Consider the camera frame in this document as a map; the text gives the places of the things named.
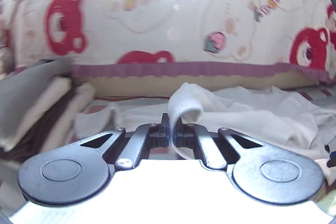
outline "gray fabric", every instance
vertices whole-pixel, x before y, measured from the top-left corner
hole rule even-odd
[[[71,62],[60,58],[10,74],[0,81],[0,137],[15,134],[26,111],[33,106],[55,75],[70,72]]]

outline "purple trim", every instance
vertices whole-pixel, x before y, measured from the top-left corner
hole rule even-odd
[[[274,65],[249,65],[224,62],[181,62],[181,63],[150,63],[150,64],[113,64],[113,65],[74,65],[74,77],[143,77],[147,75],[178,76],[178,75],[240,75],[246,77],[270,77],[277,73],[290,70],[301,70],[308,77],[319,81],[333,83],[327,71],[309,69],[298,65],[277,63]]]

